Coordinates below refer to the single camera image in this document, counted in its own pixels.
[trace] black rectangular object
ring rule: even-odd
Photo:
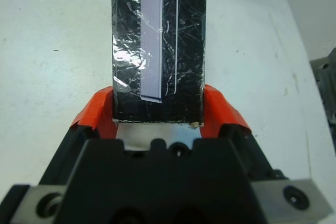
[[[161,24],[149,2],[112,0],[113,118],[201,123],[206,0],[161,0]]]
[[[125,210],[144,219],[134,223],[266,223],[229,138],[179,150],[167,150],[163,140],[148,152],[126,152],[120,140],[88,140],[54,223],[123,223],[116,218]],[[181,213],[197,221],[179,220]]]

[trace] white table surface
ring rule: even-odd
[[[111,0],[0,0],[0,198],[38,183],[76,114],[111,85],[111,58]],[[207,0],[205,64],[206,83],[241,112],[273,168],[312,177],[336,209],[335,153],[286,0]],[[198,136],[179,125],[118,133],[131,148]]]

